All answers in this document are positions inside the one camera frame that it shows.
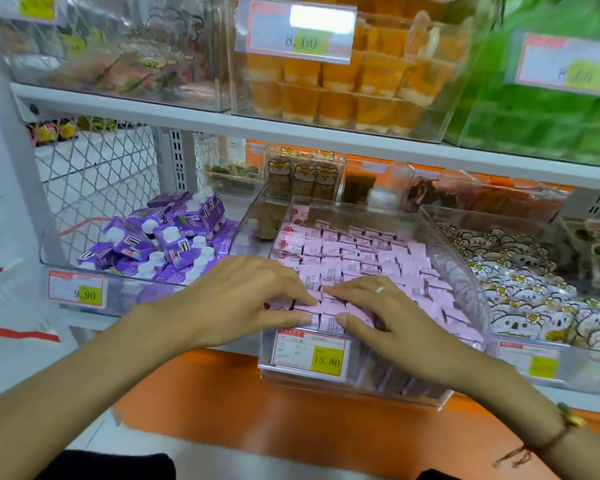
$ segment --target hand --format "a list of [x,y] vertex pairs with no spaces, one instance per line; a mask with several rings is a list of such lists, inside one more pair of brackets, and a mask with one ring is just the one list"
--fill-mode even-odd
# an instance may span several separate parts
[[175,356],[266,328],[311,323],[307,312],[264,310],[277,295],[316,304],[293,269],[261,257],[226,257],[184,290],[138,305],[129,316]]
[[385,276],[362,276],[324,287],[324,291],[378,315],[387,331],[371,328],[350,314],[338,314],[336,321],[350,335],[421,379],[468,392],[483,364],[490,361],[433,321]]

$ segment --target orange panel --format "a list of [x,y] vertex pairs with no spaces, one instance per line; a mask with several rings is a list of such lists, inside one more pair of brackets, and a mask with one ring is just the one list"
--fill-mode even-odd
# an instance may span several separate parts
[[[375,397],[320,394],[260,379],[256,357],[202,350],[163,365],[124,396],[129,428],[325,467],[412,479],[437,468],[496,477],[491,462],[519,440],[456,396],[440,413]],[[600,415],[582,414],[600,431]],[[526,479],[554,479],[538,460]]]

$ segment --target floor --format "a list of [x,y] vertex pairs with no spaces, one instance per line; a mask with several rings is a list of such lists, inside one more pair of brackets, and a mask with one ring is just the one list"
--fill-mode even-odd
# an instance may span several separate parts
[[[0,201],[0,223],[5,222]],[[31,286],[35,263],[26,263],[6,243],[17,244],[16,236],[7,226],[0,225],[0,326],[23,331],[50,330],[50,309],[41,299],[39,290]],[[14,294],[30,294],[26,300],[14,300]],[[32,315],[32,300],[40,304]],[[24,309],[23,301],[29,306]],[[8,339],[0,337],[0,393],[30,377],[69,353],[66,343],[39,339]],[[333,468],[314,467],[288,460],[258,456],[204,444],[193,444],[165,436],[144,433],[118,425],[110,411],[98,418],[71,444],[71,448],[113,454],[140,455],[165,452],[176,463],[178,479],[251,480],[305,479],[369,480],[373,477]]]

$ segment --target brown string bracelet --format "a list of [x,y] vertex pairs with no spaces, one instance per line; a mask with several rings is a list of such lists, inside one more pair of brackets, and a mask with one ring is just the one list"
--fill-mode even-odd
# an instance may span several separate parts
[[583,428],[584,425],[587,424],[586,421],[584,421],[584,419],[574,415],[566,404],[558,403],[558,409],[560,410],[560,415],[562,416],[562,420],[564,421],[564,429],[560,433],[558,433],[558,435],[554,439],[549,441],[549,443],[540,446],[539,448],[531,448],[529,446],[522,445],[520,446],[520,448],[516,448],[512,452],[504,455],[502,458],[499,458],[498,460],[494,461],[493,466],[498,468],[504,460],[509,460],[513,458],[514,461],[511,464],[511,466],[513,468],[518,468],[520,465],[524,465],[529,460],[531,460],[532,452],[540,454],[543,451],[550,450],[551,448],[556,446],[556,444],[560,443],[561,439],[568,435],[572,429]]

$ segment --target person's left hand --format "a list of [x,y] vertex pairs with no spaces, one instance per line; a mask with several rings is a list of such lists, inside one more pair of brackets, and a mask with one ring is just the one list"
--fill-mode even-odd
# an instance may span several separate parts
[[316,304],[292,268],[262,257],[226,257],[184,290],[136,306],[127,315],[128,326],[150,334],[175,356],[266,328],[311,323],[307,312],[264,310],[263,304],[278,295]]

